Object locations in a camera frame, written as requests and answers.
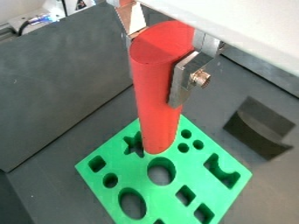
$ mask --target gray table surface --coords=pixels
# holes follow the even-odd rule
[[[193,89],[183,114],[253,173],[220,223],[296,224],[299,101],[221,56],[208,72],[211,84]],[[284,138],[293,148],[271,161],[223,130],[248,96],[296,124]],[[113,223],[73,166],[134,119],[129,88],[6,174],[34,223]]]

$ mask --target silver bolt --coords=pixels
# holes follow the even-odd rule
[[[203,69],[191,74],[191,83],[205,88],[211,82],[211,75],[203,72]]]

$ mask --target rectangular hole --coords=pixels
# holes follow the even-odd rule
[[[185,206],[188,206],[195,199],[195,193],[187,185],[181,187],[175,196]]]
[[[106,162],[104,161],[101,156],[94,156],[88,161],[88,167],[93,172],[98,172],[104,168],[105,165],[106,165]]]
[[[219,165],[219,155],[217,154],[213,153],[209,156],[208,160],[204,163],[204,167],[211,172],[211,174],[213,175],[213,177],[220,181],[220,183],[228,189],[231,189],[233,187],[233,185],[237,183],[240,175],[239,175],[239,173],[236,171],[233,171],[232,173],[225,173],[220,169],[220,165]]]
[[[201,203],[193,212],[193,216],[201,224],[209,224],[215,214],[208,209],[208,207]]]

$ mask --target dark gray surface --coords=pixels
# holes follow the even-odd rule
[[[14,194],[14,190],[0,171],[0,223],[33,224],[29,214],[24,210],[22,203]]]
[[[130,85],[118,40],[113,8],[102,3],[0,45],[5,172]]]
[[[183,113],[253,172],[220,223],[296,224],[299,101],[224,57],[211,63],[208,72],[211,84],[204,90],[193,89]],[[283,140],[293,148],[269,162],[221,128],[248,96],[296,125]],[[129,88],[8,173],[34,223],[113,223],[73,165],[134,119],[136,104]]]

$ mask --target green board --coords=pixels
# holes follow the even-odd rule
[[[159,155],[142,152],[134,120],[77,164],[76,169],[116,224],[219,223],[251,172],[181,115],[172,146]],[[148,172],[163,167],[169,181]],[[129,196],[144,214],[121,208]]]

